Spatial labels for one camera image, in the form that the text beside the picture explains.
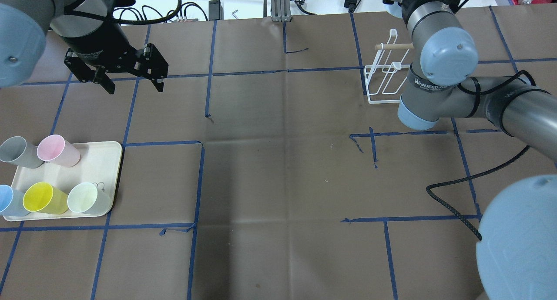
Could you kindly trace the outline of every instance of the white tray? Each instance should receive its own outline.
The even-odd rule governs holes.
[[[88,215],[74,213],[69,209],[59,215],[31,212],[26,216],[4,216],[6,221],[28,221],[68,219],[74,217],[98,217],[110,211],[114,203],[116,183],[120,161],[122,159],[122,145],[116,141],[75,143],[73,144],[81,153],[81,159],[74,167],[62,167],[60,165],[44,163],[37,169],[17,167],[16,175],[12,181],[12,188],[26,192],[33,184],[46,181],[54,187],[68,194],[82,182],[98,184],[100,189],[104,188],[110,197],[110,207],[106,212],[99,215]]]

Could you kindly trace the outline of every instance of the pink cup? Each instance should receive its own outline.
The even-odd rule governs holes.
[[[45,162],[72,167],[79,162],[81,155],[61,135],[49,135],[38,145],[37,156]]]

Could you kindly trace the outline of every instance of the gray cup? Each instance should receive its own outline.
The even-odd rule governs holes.
[[[36,169],[43,161],[37,156],[37,147],[24,137],[11,137],[0,145],[0,161]]]

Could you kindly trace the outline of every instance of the wooden handle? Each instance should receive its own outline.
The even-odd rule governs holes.
[[[383,44],[383,50],[407,50],[409,48],[414,48],[412,43],[410,44]],[[376,51],[381,50],[381,44],[376,45]]]

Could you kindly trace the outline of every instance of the white cup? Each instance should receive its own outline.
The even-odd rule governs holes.
[[[37,147],[24,137],[11,137],[0,145],[0,161],[36,169],[43,161],[37,157]]]
[[[81,158],[79,151],[61,135],[49,135],[42,139],[37,155],[43,161],[64,167],[76,165]]]
[[[101,215],[110,209],[110,197],[96,185],[82,182],[70,191],[67,204],[74,213]]]
[[[10,187],[0,185],[0,215],[25,216],[29,214],[23,207],[23,193]]]

